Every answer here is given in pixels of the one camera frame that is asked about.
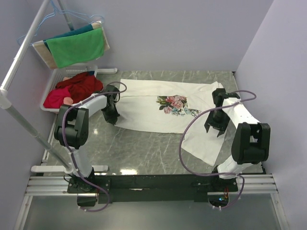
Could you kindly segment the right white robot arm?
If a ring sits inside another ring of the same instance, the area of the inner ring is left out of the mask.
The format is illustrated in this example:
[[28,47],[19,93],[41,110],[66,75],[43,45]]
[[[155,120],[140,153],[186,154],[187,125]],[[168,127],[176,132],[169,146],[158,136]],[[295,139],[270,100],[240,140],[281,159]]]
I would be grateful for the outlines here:
[[211,178],[211,187],[222,191],[227,179],[233,179],[246,168],[266,161],[269,156],[271,127],[257,120],[243,105],[238,92],[218,88],[212,92],[215,109],[211,110],[204,124],[206,131],[212,127],[217,136],[225,133],[229,122],[236,128],[231,155],[218,165]]

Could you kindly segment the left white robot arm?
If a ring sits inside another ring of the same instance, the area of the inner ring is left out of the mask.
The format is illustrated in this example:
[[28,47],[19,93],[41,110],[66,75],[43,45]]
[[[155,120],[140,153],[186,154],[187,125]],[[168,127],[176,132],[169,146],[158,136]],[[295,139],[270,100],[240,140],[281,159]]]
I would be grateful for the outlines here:
[[56,120],[54,138],[64,146],[70,155],[72,174],[80,177],[79,187],[86,193],[95,189],[94,169],[82,146],[89,136],[89,118],[101,111],[107,123],[115,125],[119,113],[116,103],[120,91],[114,85],[107,85],[102,91],[73,105],[62,105]]

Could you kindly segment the white floral t shirt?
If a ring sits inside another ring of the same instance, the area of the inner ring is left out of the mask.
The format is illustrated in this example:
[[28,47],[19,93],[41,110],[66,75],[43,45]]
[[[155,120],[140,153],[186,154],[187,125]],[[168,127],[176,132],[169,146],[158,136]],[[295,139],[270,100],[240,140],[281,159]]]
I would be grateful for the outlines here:
[[[117,127],[157,133],[182,134],[201,112],[214,108],[212,92],[223,85],[156,80],[121,79],[122,94],[116,108]],[[215,165],[225,135],[206,131],[208,115],[198,118],[188,129],[182,148],[210,166]]]

